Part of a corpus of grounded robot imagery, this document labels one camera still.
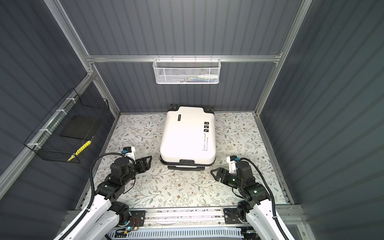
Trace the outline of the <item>white black suitcase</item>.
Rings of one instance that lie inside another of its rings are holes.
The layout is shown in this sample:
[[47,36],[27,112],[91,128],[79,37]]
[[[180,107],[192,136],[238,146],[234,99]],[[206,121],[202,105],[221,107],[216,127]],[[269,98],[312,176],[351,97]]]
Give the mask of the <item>white black suitcase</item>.
[[217,155],[213,107],[171,104],[167,111],[160,161],[169,170],[204,171]]

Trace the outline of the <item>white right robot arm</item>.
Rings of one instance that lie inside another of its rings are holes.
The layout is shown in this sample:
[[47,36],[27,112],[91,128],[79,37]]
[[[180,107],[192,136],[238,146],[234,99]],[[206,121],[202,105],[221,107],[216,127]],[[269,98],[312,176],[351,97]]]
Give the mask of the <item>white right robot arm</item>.
[[237,156],[230,156],[228,160],[228,170],[210,171],[216,182],[237,190],[237,196],[242,199],[236,208],[223,210],[225,223],[249,224],[260,240],[293,240],[294,236],[277,212],[273,192],[256,164]]

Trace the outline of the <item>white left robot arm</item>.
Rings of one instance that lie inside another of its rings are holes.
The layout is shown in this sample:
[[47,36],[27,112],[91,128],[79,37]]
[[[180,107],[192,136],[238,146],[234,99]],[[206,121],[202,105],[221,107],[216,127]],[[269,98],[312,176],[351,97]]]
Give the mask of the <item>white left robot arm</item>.
[[118,156],[111,165],[109,178],[95,188],[93,169],[90,169],[91,198],[88,205],[59,233],[56,240],[100,240],[116,226],[122,229],[134,221],[129,206],[118,201],[125,192],[126,185],[136,179],[137,174],[148,171],[152,156],[134,160],[122,153],[106,153],[97,157],[91,164],[106,156]]

